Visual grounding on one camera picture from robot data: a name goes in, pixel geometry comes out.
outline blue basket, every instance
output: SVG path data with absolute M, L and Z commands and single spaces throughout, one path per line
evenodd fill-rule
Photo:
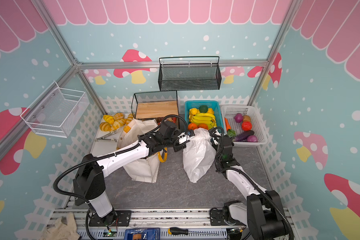
M 192 100 L 192 101 L 186 101 L 185 102 L 185 120 L 187 121 L 187 124 L 189 124 L 189 110 L 191 108 L 197 108 L 199 109 L 199 107 L 201 105 L 207 105 L 208 108 L 212 108 L 213 111 L 215 112 L 215 117 L 216 117 L 216 125 L 218 127 L 222 127 L 224 129 L 224 124 L 223 124 L 223 118 L 221 117 L 221 111 L 220 111 L 220 106 L 218 101 L 208 101 L 208 100 Z

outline screwdriver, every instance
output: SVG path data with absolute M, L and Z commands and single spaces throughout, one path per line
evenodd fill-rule
M 216 236 L 218 236 L 218 234 L 215 234 L 215 233 L 188 232 L 188 229 L 182 229 L 182 228 L 178 228 L 178 227 L 168 228 L 168 233 L 170 235 L 180 235 L 180 234 L 188 235 L 188 233 L 196 233 L 196 234 L 206 234 L 206 235 L 216 235 Z

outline green fruit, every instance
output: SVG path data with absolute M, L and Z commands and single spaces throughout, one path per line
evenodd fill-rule
M 206 112 L 208 112 L 208 106 L 207 105 L 201 105 L 199 107 L 199 110 L 200 110 L 201 113 L 206 113 Z

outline orange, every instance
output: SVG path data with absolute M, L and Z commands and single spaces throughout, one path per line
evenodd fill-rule
M 188 130 L 195 130 L 197 128 L 197 124 L 196 123 L 193 123 L 191 122 L 189 125 L 188 125 Z
M 205 123 L 200 123 L 199 128 L 204 128 L 204 129 L 208 130 L 208 126 Z

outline white mesh basket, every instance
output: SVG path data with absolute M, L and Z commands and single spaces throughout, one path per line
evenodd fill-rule
M 57 86 L 30 109 L 40 96 L 20 115 L 39 135 L 68 137 L 89 105 L 86 92 Z
M 243 115 L 248 115 L 251 117 L 252 130 L 254 131 L 254 135 L 257 137 L 259 142 L 234 142 L 236 147 L 256 147 L 268 143 L 267 135 L 261 123 L 260 114 L 254 107 L 246 105 L 222 105 L 220 106 L 220 108 L 221 115 L 223 116 L 223 118 L 226 118 L 228 120 L 231 129 L 236 132 L 236 135 L 239 135 L 244 131 L 241 129 L 241 122 L 237 123 L 233 117 L 237 113 L 241 113 Z M 225 121 L 223 122 L 224 132 L 226 134 Z

